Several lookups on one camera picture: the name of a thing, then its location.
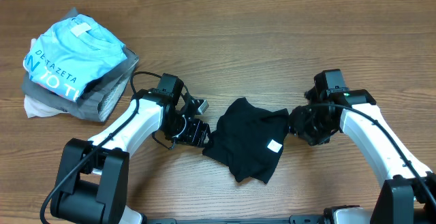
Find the black t-shirt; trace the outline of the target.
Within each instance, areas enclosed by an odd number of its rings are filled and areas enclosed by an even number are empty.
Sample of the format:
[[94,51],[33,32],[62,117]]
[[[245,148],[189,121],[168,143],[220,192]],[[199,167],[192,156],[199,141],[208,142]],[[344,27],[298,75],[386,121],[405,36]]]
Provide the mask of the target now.
[[228,166],[236,182],[251,177],[266,184],[283,152],[288,116],[287,109],[271,112],[238,98],[217,121],[212,145],[202,154]]

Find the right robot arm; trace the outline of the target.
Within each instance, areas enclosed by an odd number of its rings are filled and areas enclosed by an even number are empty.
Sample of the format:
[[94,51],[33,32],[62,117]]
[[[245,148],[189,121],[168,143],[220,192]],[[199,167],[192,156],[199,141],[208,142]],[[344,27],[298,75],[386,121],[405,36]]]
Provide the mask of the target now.
[[305,99],[308,103],[294,108],[288,118],[290,133],[309,146],[327,144],[337,132],[347,135],[381,190],[372,210],[334,206],[303,217],[304,223],[435,222],[435,173],[396,136],[367,90],[349,89],[341,70],[329,69],[314,77]]

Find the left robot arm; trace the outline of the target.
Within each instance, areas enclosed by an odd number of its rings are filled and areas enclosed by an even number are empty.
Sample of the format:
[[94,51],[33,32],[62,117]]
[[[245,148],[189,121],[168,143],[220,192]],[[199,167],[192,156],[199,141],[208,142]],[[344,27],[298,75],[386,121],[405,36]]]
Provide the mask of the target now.
[[72,223],[143,224],[147,217],[127,205],[129,162],[147,138],[162,131],[172,149],[210,143],[210,127],[198,117],[208,108],[177,76],[162,74],[157,87],[134,91],[128,109],[88,140],[72,138],[64,147],[53,190],[40,210]]

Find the grey folded garment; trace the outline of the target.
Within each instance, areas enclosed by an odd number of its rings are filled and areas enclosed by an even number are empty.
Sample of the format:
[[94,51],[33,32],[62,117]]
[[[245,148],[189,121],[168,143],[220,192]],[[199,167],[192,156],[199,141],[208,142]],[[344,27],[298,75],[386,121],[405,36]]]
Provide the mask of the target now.
[[[60,21],[79,14],[76,9],[71,9]],[[64,114],[101,123],[108,119],[139,61],[138,56],[126,45],[124,53],[127,59],[101,78],[90,82],[75,102],[66,99],[69,101],[69,112]]]

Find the light blue folded t-shirt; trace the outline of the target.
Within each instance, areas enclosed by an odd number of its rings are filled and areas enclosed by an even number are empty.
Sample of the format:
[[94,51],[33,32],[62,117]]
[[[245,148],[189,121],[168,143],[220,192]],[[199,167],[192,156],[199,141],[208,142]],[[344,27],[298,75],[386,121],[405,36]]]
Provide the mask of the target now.
[[87,85],[127,59],[125,44],[93,18],[54,23],[23,60],[30,81],[75,102]]

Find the white folded garment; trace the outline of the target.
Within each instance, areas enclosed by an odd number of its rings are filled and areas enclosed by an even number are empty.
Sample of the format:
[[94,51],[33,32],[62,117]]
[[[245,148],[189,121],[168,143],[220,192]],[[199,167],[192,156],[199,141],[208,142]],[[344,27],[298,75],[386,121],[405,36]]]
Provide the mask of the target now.
[[69,101],[58,96],[56,93],[46,89],[38,82],[34,76],[41,74],[40,71],[35,71],[38,67],[43,67],[44,64],[40,59],[41,51],[34,51],[33,46],[36,39],[31,40],[30,51],[23,60],[23,67],[26,70],[21,89],[25,94],[24,109],[28,118],[32,117],[50,117],[58,114],[69,112]]

